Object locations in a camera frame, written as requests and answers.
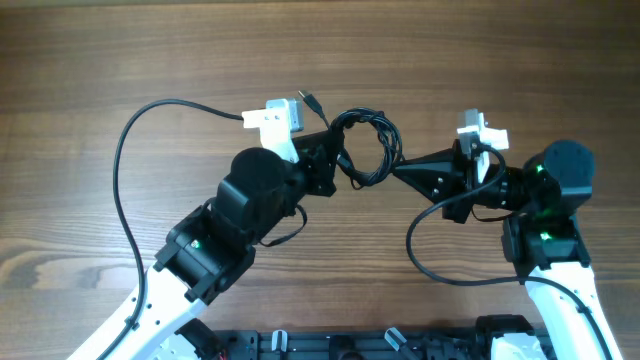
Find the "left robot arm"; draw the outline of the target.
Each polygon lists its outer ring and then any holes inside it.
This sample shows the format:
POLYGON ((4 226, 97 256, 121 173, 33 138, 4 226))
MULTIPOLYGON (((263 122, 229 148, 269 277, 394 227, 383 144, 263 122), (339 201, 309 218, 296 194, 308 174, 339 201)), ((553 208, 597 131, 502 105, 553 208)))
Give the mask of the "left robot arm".
POLYGON ((297 137, 292 163, 253 147, 232 161, 215 197, 174 226, 143 291, 127 300, 73 353, 75 359, 150 359, 253 264, 258 244, 306 195, 336 191, 338 130, 297 137))

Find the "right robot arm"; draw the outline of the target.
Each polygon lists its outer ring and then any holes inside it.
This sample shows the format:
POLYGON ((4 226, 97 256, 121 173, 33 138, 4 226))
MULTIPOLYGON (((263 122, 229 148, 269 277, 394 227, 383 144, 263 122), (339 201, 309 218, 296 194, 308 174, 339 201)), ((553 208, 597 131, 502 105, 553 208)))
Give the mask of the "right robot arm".
POLYGON ((405 240, 409 259, 422 274, 459 287, 519 283, 535 304, 558 358, 621 358, 576 218, 593 191, 595 164, 589 149, 560 140, 513 168, 488 144, 456 141, 447 150, 401 161, 392 172, 432 203, 412 221, 405 240), (499 219, 501 244, 514 275, 481 282, 429 270, 413 250, 418 224, 436 211, 465 223, 477 205, 505 210, 499 219))

